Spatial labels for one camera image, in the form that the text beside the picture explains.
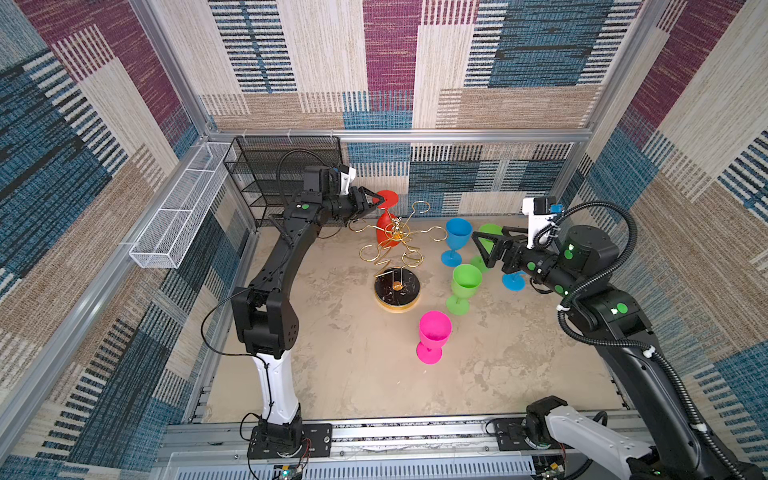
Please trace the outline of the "blue front wine glass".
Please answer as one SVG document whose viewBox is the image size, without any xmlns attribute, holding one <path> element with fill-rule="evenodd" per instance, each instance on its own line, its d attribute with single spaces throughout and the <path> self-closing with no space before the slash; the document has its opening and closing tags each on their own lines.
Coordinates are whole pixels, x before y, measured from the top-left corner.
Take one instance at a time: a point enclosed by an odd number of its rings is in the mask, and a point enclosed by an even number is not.
<svg viewBox="0 0 768 480">
<path fill-rule="evenodd" d="M 512 292 L 520 292 L 526 285 L 525 274 L 522 272 L 504 274 L 502 276 L 502 284 L 506 289 Z"/>
</svg>

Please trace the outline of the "green front wine glass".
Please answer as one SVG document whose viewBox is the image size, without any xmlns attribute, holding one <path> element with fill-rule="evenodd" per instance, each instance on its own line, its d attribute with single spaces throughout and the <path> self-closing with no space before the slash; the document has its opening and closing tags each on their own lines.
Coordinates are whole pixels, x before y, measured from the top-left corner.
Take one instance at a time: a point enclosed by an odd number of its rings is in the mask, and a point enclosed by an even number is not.
<svg viewBox="0 0 768 480">
<path fill-rule="evenodd" d="M 502 227 L 498 224 L 494 223 L 488 223 L 484 224 L 479 227 L 479 232 L 481 233 L 488 233 L 488 234 L 494 234 L 494 235 L 501 235 L 502 234 Z M 487 239 L 481 239 L 480 243 L 483 246 L 483 249 L 490 253 L 493 248 L 493 242 L 491 240 Z M 488 271 L 488 268 L 485 265 L 485 262 L 483 261 L 483 258 L 481 255 L 476 255 L 470 260 L 470 264 L 475 266 L 482 274 L 485 274 Z"/>
</svg>

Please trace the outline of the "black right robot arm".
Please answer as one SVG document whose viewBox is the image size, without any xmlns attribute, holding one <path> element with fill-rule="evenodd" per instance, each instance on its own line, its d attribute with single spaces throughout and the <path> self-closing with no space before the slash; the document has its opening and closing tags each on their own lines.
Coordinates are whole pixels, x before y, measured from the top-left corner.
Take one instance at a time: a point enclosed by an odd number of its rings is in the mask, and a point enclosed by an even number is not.
<svg viewBox="0 0 768 480">
<path fill-rule="evenodd" d="M 475 232 L 472 240 L 487 267 L 501 261 L 503 272 L 527 274 L 560 295 L 560 328 L 596 349 L 652 438 L 632 444 L 600 422 L 581 419 L 564 400 L 547 397 L 528 409 L 531 442 L 574 447 L 621 479 L 762 478 L 760 467 L 740 461 L 709 427 L 639 303 L 610 282 L 637 244 L 635 223 L 628 224 L 624 248 L 589 225 L 570 228 L 559 252 L 529 248 L 509 228 L 499 235 Z"/>
</svg>

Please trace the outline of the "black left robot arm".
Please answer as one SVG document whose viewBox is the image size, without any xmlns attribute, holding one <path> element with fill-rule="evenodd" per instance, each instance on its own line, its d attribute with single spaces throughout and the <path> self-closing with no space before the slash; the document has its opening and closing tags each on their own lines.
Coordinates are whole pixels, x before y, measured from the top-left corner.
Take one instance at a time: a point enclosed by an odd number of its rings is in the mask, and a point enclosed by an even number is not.
<svg viewBox="0 0 768 480">
<path fill-rule="evenodd" d="M 279 239 L 259 273 L 231 298 L 238 340 L 256 365 L 263 411 L 249 436 L 250 459 L 293 457 L 306 448 L 301 408 L 294 390 L 291 350 L 299 319 L 290 292 L 302 261 L 330 220 L 346 225 L 375 210 L 383 198 L 353 187 L 348 166 L 310 166 L 302 190 L 285 202 L 275 221 Z"/>
</svg>

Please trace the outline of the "blue wine glass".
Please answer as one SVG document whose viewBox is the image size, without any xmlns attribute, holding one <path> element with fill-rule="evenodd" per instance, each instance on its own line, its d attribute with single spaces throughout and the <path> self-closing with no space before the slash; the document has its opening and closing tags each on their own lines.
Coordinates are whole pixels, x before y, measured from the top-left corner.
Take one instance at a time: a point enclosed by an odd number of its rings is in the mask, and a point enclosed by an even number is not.
<svg viewBox="0 0 768 480">
<path fill-rule="evenodd" d="M 502 284 L 506 289 L 512 292 L 520 292 L 526 285 L 525 274 L 522 272 L 504 274 L 502 276 Z"/>
<path fill-rule="evenodd" d="M 455 268 L 462 263 L 462 257 L 458 253 L 469 242 L 473 229 L 468 220 L 453 218 L 446 223 L 445 239 L 448 250 L 441 255 L 442 263 L 450 268 Z"/>
</svg>

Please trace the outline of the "green wine glass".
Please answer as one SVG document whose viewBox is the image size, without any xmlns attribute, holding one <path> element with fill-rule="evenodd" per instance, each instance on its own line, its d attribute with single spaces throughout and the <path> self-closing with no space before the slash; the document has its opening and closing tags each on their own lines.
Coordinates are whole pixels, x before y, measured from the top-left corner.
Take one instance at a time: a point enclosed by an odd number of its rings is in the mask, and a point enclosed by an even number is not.
<svg viewBox="0 0 768 480">
<path fill-rule="evenodd" d="M 470 310 L 470 299 L 481 286 L 481 271 L 471 264 L 457 266 L 452 273 L 452 295 L 446 301 L 446 308 L 454 316 L 466 315 Z"/>
<path fill-rule="evenodd" d="M 479 232 L 481 233 L 488 233 L 488 234 L 494 234 L 494 235 L 501 235 L 502 234 L 502 227 L 498 224 L 494 223 L 488 223 L 484 224 L 479 227 Z M 493 242 L 491 240 L 487 239 L 481 239 L 480 243 L 483 246 L 483 249 L 490 253 L 493 248 Z M 488 271 L 488 268 L 485 265 L 485 262 L 483 261 L 483 258 L 481 255 L 476 255 L 470 260 L 470 264 L 475 266 L 482 274 L 485 274 Z"/>
</svg>

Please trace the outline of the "magenta wine glass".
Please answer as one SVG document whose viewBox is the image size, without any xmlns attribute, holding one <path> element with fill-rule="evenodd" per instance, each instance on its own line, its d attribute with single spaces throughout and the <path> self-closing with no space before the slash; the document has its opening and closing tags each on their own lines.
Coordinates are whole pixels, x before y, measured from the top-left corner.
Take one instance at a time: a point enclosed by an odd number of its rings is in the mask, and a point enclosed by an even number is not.
<svg viewBox="0 0 768 480">
<path fill-rule="evenodd" d="M 451 333 L 452 322 L 447 315 L 439 311 L 425 313 L 419 322 L 418 359 L 427 365 L 438 363 Z"/>
</svg>

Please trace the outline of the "red wine glass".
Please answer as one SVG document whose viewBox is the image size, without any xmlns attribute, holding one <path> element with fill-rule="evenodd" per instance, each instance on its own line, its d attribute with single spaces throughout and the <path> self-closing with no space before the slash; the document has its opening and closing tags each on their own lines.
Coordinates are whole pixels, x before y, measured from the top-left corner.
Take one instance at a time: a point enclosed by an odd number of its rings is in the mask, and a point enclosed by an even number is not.
<svg viewBox="0 0 768 480">
<path fill-rule="evenodd" d="M 382 248 L 392 247 L 397 244 L 397 241 L 391 239 L 391 234 L 394 228 L 394 218 L 390 209 L 397 205 L 399 196 L 396 192 L 391 190 L 380 190 L 377 194 L 384 198 L 382 202 L 377 204 L 378 208 L 382 211 L 382 214 L 376 223 L 377 244 Z"/>
</svg>

